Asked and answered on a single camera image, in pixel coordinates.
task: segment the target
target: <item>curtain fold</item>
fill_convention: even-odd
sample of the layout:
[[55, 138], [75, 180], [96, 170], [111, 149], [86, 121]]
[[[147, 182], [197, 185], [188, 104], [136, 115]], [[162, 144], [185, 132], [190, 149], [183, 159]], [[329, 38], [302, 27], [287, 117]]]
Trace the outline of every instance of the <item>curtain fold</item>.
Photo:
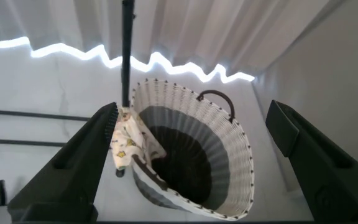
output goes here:
[[[329, 0], [141, 0], [135, 2], [132, 55], [160, 52], [172, 65], [205, 73], [255, 75], [304, 31]], [[64, 43], [83, 52], [103, 44], [121, 55], [121, 0], [0, 0], [0, 41], [26, 36], [33, 50]]]

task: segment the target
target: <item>wall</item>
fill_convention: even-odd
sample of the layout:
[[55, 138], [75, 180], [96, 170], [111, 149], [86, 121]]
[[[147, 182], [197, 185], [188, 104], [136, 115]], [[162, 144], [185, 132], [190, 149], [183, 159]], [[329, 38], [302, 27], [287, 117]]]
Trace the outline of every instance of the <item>wall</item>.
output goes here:
[[[272, 99], [296, 109], [358, 160], [358, 1], [345, 1], [253, 81], [264, 118]], [[288, 190], [299, 187], [278, 152]]]
[[[132, 69], [131, 84], [146, 77], [167, 79], [194, 91], [216, 89], [236, 107], [236, 117], [247, 133], [255, 161], [254, 205], [245, 220], [310, 220], [303, 198], [291, 198], [278, 169], [272, 145], [252, 85], [246, 81], [222, 84], [218, 77], [202, 83], [194, 74], [167, 75], [160, 65], [149, 73]], [[228, 110], [220, 98], [207, 96]], [[0, 110], [91, 116], [101, 106], [121, 101], [120, 68], [106, 68], [99, 58], [82, 61], [64, 53], [31, 58], [30, 48], [0, 49]], [[0, 138], [62, 141], [83, 125], [78, 121], [0, 116]], [[0, 145], [0, 179], [6, 181], [8, 200], [59, 150], [51, 147]], [[157, 207], [137, 190], [131, 171], [118, 179], [112, 157], [106, 163], [96, 194], [99, 220], [202, 221], [198, 215]]]

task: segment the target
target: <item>white woven rim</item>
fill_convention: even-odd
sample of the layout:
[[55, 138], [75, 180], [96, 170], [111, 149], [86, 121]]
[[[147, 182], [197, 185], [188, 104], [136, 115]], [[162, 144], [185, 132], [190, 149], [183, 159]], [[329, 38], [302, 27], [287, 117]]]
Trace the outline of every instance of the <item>white woven rim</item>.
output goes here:
[[[196, 213], [202, 215], [223, 220], [238, 220], [248, 214], [254, 202], [252, 150], [247, 135], [236, 119], [230, 123], [227, 111], [206, 98], [198, 101], [197, 96], [198, 93], [176, 83], [146, 79], [145, 82], [138, 83], [137, 89], [133, 89], [131, 107], [140, 113], [149, 106], [164, 106], [192, 116], [213, 130], [221, 139], [229, 157], [231, 178], [224, 203], [217, 210], [212, 211], [183, 198], [172, 189], [168, 189], [170, 195], [165, 197], [172, 202], [174, 202], [173, 198], [180, 198], [192, 208], [196, 208], [198, 210]], [[151, 167], [147, 166], [147, 168], [155, 173]]]

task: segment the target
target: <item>laundry basket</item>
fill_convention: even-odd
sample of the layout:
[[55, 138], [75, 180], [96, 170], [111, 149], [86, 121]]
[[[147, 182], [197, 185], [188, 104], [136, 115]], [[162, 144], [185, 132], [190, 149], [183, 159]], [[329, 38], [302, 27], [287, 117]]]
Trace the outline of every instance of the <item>laundry basket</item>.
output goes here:
[[[223, 97], [231, 112], [205, 99], [209, 93]], [[231, 100], [157, 79], [138, 83], [132, 94], [138, 120], [167, 152], [151, 167], [133, 156], [142, 195], [158, 206], [223, 220], [246, 216], [254, 202], [254, 165]]]

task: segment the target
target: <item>dark basket bottom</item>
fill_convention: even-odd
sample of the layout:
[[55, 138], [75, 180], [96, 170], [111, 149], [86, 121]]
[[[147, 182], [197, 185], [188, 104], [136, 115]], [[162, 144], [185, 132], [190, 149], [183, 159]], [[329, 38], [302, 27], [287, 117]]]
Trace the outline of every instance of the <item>dark basket bottom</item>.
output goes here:
[[183, 197], [194, 203], [205, 202], [212, 186], [211, 166], [199, 142], [163, 126], [150, 131], [167, 152], [165, 158], [152, 161], [153, 170]]

